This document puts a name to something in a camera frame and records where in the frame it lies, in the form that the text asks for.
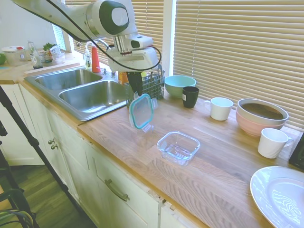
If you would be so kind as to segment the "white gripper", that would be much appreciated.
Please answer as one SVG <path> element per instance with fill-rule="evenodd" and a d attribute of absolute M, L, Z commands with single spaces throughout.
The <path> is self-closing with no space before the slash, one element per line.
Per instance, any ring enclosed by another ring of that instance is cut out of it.
<path fill-rule="evenodd" d="M 106 50 L 118 63 L 108 58 L 108 65 L 112 71 L 127 72 L 129 84 L 138 96 L 143 93 L 142 71 L 158 65 L 157 50 L 154 47 L 125 48 L 122 52 L 115 46 Z"/>

